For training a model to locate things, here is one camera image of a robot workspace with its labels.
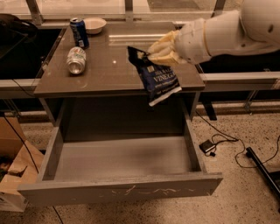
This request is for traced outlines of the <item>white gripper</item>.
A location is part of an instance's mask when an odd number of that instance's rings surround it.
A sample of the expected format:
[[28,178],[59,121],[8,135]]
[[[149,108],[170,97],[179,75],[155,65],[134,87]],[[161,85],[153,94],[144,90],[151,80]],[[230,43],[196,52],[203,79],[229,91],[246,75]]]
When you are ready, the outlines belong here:
[[149,47],[148,59],[168,67],[185,64],[186,61],[194,65],[209,61],[205,24],[206,20],[200,18],[187,22],[179,31],[169,31]]

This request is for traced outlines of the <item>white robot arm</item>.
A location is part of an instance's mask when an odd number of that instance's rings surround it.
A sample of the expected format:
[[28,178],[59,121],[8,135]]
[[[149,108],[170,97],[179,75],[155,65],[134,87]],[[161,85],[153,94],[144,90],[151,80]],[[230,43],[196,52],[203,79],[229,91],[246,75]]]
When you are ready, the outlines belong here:
[[272,53],[280,49],[280,0],[243,0],[239,10],[186,22],[148,49],[155,64],[196,65],[223,54]]

